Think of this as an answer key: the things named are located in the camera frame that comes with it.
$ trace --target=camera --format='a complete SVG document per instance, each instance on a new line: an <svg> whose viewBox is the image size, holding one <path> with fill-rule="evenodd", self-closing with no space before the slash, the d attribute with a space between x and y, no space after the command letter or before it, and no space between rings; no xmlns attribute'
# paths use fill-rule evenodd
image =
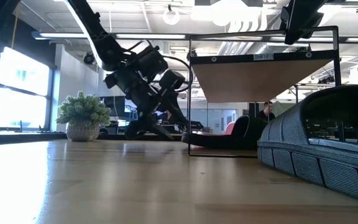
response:
<svg viewBox="0 0 358 224"><path fill-rule="evenodd" d="M93 53L91 53L91 52L86 53L86 55L84 57L84 63L86 65L94 65L96 63L96 59L95 59Z"/></svg>

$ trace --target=computer monitor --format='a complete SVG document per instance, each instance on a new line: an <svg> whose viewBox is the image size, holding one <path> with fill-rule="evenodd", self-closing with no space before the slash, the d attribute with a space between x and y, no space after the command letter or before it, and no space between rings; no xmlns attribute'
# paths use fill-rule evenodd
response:
<svg viewBox="0 0 358 224"><path fill-rule="evenodd" d="M125 116L125 96L102 96L100 100L110 108L110 116Z"/></svg>

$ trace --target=table surface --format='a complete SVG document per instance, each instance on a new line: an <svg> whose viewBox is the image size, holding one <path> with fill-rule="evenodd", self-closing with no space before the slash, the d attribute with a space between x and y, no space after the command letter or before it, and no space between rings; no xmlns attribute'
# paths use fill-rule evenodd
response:
<svg viewBox="0 0 358 224"><path fill-rule="evenodd" d="M358 200L180 142L0 145L0 223L358 223Z"/></svg>

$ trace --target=black cord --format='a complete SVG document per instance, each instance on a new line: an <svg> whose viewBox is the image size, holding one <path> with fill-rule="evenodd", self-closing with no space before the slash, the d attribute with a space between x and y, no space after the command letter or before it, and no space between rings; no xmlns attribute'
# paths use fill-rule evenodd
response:
<svg viewBox="0 0 358 224"><path fill-rule="evenodd" d="M327 75L331 75L331 74L326 70L326 68L323 67L323 69L324 69L324 71L326 71Z"/></svg>
<svg viewBox="0 0 358 224"><path fill-rule="evenodd" d="M143 43L143 42L147 42L149 45L152 45L152 43L150 43L150 41L149 40L141 40L141 41L139 41L138 43L136 43L135 45L133 45L132 47L130 47L129 49L127 49L128 51L131 51L131 50L133 50L135 47L137 47L137 46L139 46L141 43Z"/></svg>
<svg viewBox="0 0 358 224"><path fill-rule="evenodd" d="M176 60L176 61L178 61L178 62L180 62L180 63L186 65L187 69L190 71L190 66L189 66L186 62L184 62L183 60L180 60L179 58L175 58L175 57L171 57L171 56L164 56L164 55L163 55L163 57L169 58L169 59L172 59L172 60ZM181 89L181 90L177 90L176 92L177 92L177 93L181 93L181 92L184 92L184 91L188 90L189 87L190 87L190 85L193 84L193 78L190 78L190 77L189 77L189 80L190 80L190 81L189 81L189 83L188 83L188 85L187 85L186 88L183 88L183 89Z"/></svg>

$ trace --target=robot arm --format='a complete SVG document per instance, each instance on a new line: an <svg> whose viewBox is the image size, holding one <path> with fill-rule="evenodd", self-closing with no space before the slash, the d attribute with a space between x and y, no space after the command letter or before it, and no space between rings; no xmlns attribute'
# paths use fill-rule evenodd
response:
<svg viewBox="0 0 358 224"><path fill-rule="evenodd" d="M150 131L173 140L153 116L157 108L169 110L185 130L187 120L179 109L175 91L185 82L185 77L168 70L168 63L158 51L159 47L150 45L138 54L126 50L103 29L99 13L94 13L86 0L65 0L65 3L87 35L98 65L112 72L104 80L107 87L118 86L137 107L138 120L127 127L127 138L134 139ZM158 89L151 82L162 73L161 89Z"/></svg>

